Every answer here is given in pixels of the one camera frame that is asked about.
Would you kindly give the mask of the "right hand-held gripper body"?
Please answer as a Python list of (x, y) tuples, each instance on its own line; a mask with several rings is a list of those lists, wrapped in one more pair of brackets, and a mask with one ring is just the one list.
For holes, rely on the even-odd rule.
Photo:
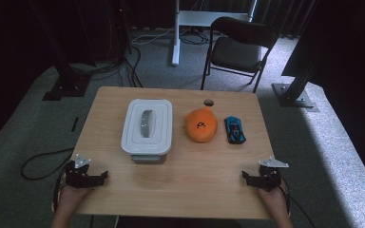
[(287, 162), (276, 160), (270, 157), (269, 159), (259, 162), (259, 174), (264, 181), (263, 189), (271, 191), (275, 187), (281, 185), (280, 168), (288, 168)]

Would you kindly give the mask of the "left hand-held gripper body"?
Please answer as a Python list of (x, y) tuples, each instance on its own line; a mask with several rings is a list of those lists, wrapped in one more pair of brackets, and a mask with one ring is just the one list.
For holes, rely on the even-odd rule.
[(66, 175), (66, 184), (75, 188), (87, 188), (87, 170), (91, 159), (83, 158), (77, 154), (72, 161), (75, 161), (75, 174), (71, 177)]

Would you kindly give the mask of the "blue toy car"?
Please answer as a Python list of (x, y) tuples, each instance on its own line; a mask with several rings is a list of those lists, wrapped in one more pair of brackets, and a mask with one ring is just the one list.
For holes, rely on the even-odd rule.
[(243, 144), (246, 138), (243, 134), (241, 121), (235, 116), (224, 119), (227, 140), (231, 144)]

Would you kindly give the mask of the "white lidded storage box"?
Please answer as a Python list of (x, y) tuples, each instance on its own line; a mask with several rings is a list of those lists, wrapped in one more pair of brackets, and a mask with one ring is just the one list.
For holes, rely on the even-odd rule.
[(127, 109), (121, 147), (135, 163), (163, 163), (172, 144), (173, 105), (135, 99)]

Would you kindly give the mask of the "orange plush fruit toy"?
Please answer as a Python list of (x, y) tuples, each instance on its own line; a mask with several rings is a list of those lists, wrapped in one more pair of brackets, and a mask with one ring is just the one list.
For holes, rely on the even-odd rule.
[(196, 143), (208, 143), (216, 135), (218, 120), (208, 106), (191, 111), (185, 116), (185, 132)]

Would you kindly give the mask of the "person's left hand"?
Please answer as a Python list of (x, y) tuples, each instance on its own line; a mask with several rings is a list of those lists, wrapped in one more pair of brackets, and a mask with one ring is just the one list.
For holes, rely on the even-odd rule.
[(92, 188), (74, 188), (72, 186), (65, 186), (61, 190), (57, 210), (73, 213), (91, 192)]

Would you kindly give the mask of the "person's right hand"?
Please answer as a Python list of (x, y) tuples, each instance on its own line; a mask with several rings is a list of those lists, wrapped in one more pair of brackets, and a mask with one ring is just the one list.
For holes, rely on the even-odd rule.
[(257, 193), (273, 219), (289, 218), (285, 194), (278, 187), (270, 191), (258, 188)]

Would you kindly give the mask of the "black stand with grey base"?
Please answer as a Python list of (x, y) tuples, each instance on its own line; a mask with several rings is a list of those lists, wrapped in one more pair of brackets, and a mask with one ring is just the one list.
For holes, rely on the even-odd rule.
[[(312, 19), (313, 12), (318, 0), (313, 0), (313, 4), (307, 11), (308, 18), (305, 20), (303, 30), (307, 31), (309, 21)], [(318, 112), (317, 104), (314, 103), (305, 87), (311, 80), (316, 69), (314, 60), (316, 52), (308, 45), (311, 35), (307, 32), (300, 35), (298, 43), (293, 50), (289, 60), (282, 71), (282, 76), (293, 77), (292, 83), (274, 83), (272, 88), (282, 107), (304, 108), (308, 112)]]

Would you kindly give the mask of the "black folding chair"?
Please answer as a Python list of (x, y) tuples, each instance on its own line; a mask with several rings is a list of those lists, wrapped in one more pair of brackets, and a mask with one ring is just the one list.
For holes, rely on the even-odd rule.
[(211, 70), (220, 70), (250, 78), (256, 92), (267, 58), (279, 34), (265, 24), (223, 16), (210, 27), (210, 41), (202, 74), (201, 89)]

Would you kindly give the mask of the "white desk frame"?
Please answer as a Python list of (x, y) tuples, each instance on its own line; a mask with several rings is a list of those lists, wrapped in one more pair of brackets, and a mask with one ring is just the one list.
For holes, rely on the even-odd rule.
[(247, 12), (194, 11), (192, 9), (181, 10), (180, 0), (175, 0), (174, 46), (171, 64), (173, 66), (177, 66), (180, 62), (180, 26), (210, 27), (216, 19), (223, 16), (251, 22), (254, 18), (257, 3), (258, 0), (251, 0), (250, 7)]

